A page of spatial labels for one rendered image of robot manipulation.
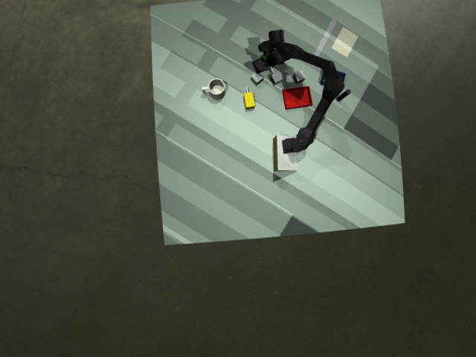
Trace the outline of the red tray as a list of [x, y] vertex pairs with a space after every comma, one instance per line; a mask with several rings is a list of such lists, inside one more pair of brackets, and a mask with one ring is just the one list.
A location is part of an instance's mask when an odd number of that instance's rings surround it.
[[285, 109], [297, 109], [312, 106], [312, 98], [309, 86], [283, 90]]

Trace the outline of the grey tapered cup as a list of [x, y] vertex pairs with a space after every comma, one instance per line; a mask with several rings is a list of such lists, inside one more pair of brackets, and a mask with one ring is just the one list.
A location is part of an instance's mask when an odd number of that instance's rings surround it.
[[208, 87], [202, 87], [203, 93], [210, 93], [214, 100], [221, 100], [225, 96], [225, 85], [221, 79], [215, 78], [209, 82]]

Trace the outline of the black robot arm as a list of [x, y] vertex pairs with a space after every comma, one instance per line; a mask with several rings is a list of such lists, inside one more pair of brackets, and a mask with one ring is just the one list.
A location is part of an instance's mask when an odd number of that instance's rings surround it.
[[262, 51], [263, 57], [269, 52], [272, 62], [276, 65], [284, 64], [284, 58], [292, 58], [303, 60], [304, 62], [315, 65], [322, 68], [325, 86], [322, 91], [322, 98], [317, 105], [315, 112], [309, 120], [306, 127], [301, 128], [295, 138], [285, 138], [283, 142], [283, 153], [300, 152], [307, 149], [312, 144], [315, 138], [315, 132], [320, 125], [322, 118], [326, 114], [330, 104], [335, 100], [337, 96], [343, 91], [345, 85], [344, 81], [335, 67], [333, 61], [317, 57], [310, 53], [305, 52], [297, 45], [284, 42], [283, 30], [272, 30], [268, 33], [269, 40], [264, 41], [258, 45], [260, 51]]

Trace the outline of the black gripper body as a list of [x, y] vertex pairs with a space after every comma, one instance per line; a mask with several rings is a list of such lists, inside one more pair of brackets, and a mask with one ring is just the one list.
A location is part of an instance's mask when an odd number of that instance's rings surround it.
[[[273, 67], [274, 65], [276, 65], [275, 62], [271, 61], [270, 53], [268, 53], [268, 55], [266, 56], [266, 59], [264, 61], [261, 61], [261, 59], [257, 59], [257, 60], [252, 62], [252, 65], [253, 65], [257, 74], [260, 74], [260, 73], [264, 72], [265, 69], [268, 68], [268, 66]], [[291, 58], [285, 57], [284, 62], [288, 61], [289, 59], [291, 59]]]

